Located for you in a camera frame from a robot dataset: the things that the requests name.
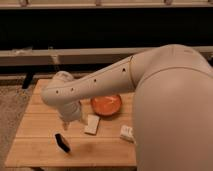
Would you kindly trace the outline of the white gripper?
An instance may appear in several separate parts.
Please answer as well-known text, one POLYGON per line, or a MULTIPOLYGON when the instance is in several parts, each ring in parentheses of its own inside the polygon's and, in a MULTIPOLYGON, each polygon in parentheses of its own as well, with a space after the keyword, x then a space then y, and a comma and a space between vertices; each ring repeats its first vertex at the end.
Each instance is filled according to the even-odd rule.
POLYGON ((81 105, 79 102, 68 103, 58 108, 60 118, 64 121, 62 123, 63 129, 68 130, 70 122, 79 120, 81 118, 81 105))

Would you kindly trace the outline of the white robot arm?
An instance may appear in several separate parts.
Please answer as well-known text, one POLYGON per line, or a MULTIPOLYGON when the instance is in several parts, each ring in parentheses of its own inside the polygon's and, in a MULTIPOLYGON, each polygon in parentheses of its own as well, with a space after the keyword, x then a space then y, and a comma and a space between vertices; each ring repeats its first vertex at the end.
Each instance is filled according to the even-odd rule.
POLYGON ((213 171, 213 67, 196 50, 166 45, 73 80, 57 73, 42 100, 75 120, 71 104, 132 92, 137 171, 213 171))

